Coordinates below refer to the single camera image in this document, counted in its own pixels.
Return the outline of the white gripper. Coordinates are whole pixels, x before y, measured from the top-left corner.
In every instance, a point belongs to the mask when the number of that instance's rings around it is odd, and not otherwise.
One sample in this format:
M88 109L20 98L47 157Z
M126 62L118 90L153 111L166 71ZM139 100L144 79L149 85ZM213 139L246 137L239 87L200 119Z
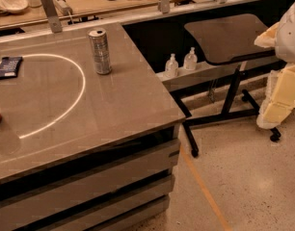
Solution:
M277 22L255 39L262 48L275 47L276 56L287 64L272 70L267 79L265 99L256 124L263 129L280 125L295 108L295 2Z

